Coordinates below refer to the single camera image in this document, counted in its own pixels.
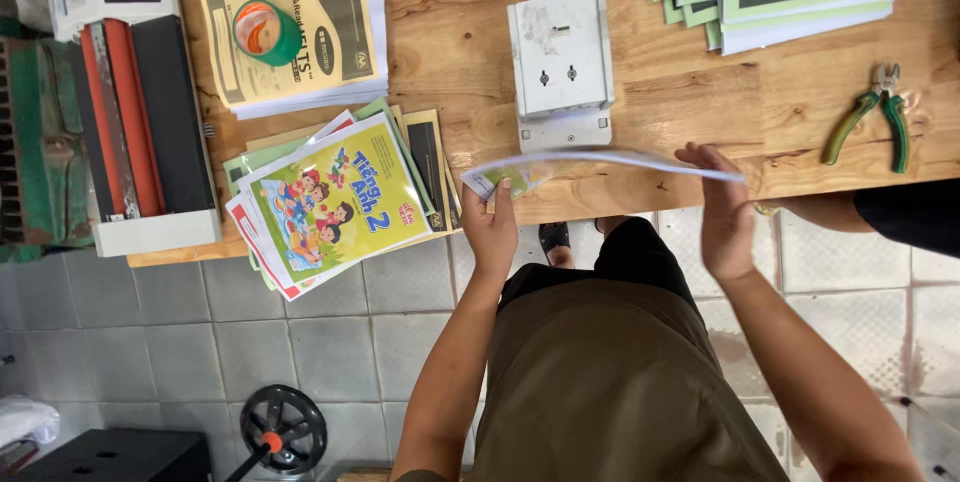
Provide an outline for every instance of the wooden tabletop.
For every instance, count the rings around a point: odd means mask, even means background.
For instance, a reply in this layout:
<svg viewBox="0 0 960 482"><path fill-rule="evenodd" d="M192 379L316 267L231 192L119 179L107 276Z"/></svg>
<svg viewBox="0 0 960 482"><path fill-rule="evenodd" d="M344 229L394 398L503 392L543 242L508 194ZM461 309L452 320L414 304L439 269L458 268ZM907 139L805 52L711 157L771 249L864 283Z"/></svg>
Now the wooden tabletop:
<svg viewBox="0 0 960 482"><path fill-rule="evenodd" d="M523 0L386 0L390 104L439 111L443 149L459 175L520 153L507 27ZM221 205L222 162L246 142L327 121L328 107L237 121L213 85L200 0L181 0L200 110L217 128L207 142ZM754 198L823 193L960 177L960 0L896 0L881 22L734 56L705 52L702 27L664 25L659 3L606 0L616 104L613 144L663 153L687 141L716 145L747 174ZM820 154L879 62L899 63L911 149L891 171L893 144L880 109L846 139L833 167ZM516 203L521 223L592 218L702 203L700 180L600 166L555 179ZM223 241L129 256L132 266L241 256L223 215Z"/></svg>

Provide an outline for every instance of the tape roll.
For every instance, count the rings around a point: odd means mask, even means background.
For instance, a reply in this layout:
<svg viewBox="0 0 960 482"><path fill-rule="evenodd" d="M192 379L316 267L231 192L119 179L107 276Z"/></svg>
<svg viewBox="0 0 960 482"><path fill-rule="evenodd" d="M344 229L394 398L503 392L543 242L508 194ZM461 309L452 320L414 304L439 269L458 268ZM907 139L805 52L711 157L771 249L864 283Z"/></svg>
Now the tape roll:
<svg viewBox="0 0 960 482"><path fill-rule="evenodd" d="M267 0L240 6L233 17L233 40L250 58L277 67L293 61L301 47L297 22Z"/></svg>

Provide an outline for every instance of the laminating machine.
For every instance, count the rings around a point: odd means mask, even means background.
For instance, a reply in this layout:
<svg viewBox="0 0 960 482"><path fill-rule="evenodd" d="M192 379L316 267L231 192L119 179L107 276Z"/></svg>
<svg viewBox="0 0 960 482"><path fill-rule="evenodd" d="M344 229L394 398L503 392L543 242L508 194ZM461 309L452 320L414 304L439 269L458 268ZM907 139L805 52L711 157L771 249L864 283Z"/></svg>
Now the laminating machine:
<svg viewBox="0 0 960 482"><path fill-rule="evenodd" d="M607 0L507 6L520 150L611 141L614 69Z"/></svg>
<svg viewBox="0 0 960 482"><path fill-rule="evenodd" d="M220 241L180 0L50 0L69 42L101 257Z"/></svg>

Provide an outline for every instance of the wire cutter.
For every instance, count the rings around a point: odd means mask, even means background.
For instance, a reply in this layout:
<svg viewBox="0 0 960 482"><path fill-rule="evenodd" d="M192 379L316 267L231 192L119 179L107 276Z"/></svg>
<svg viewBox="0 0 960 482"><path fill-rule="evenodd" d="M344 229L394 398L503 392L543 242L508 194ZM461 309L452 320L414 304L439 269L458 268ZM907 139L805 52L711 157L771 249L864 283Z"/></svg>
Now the wire cutter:
<svg viewBox="0 0 960 482"><path fill-rule="evenodd" d="M903 174L906 171L906 162L910 157L910 139L907 136L906 118L904 117L904 99L894 94L894 86L899 79L900 64L894 64L894 71L889 75L887 75L886 64L880 64L876 67L873 90L860 95L856 99L853 109L846 114L843 120L840 120L840 123L837 124L830 135L830 139L826 141L826 147L823 149L821 158L824 164L833 165L837 162L840 147L843 146L847 134L854 129L863 115L870 112L870 109L876 107L877 103L880 103L883 99L880 108L894 135L893 170L897 174Z"/></svg>

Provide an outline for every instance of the black shorts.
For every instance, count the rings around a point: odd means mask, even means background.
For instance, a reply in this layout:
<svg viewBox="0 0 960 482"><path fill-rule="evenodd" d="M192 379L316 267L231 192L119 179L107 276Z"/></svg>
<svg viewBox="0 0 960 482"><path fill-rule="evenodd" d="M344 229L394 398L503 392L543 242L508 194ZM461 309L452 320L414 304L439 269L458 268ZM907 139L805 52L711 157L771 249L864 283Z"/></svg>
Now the black shorts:
<svg viewBox="0 0 960 482"><path fill-rule="evenodd" d="M960 258L960 179L857 190L853 205L894 242Z"/></svg>
<svg viewBox="0 0 960 482"><path fill-rule="evenodd" d="M555 268L538 263L523 265L503 285L496 310L499 313L524 294L583 279L628 281L666 289L683 298L700 322L704 321L677 258L667 249L650 221L644 218L629 218L609 233L592 270Z"/></svg>

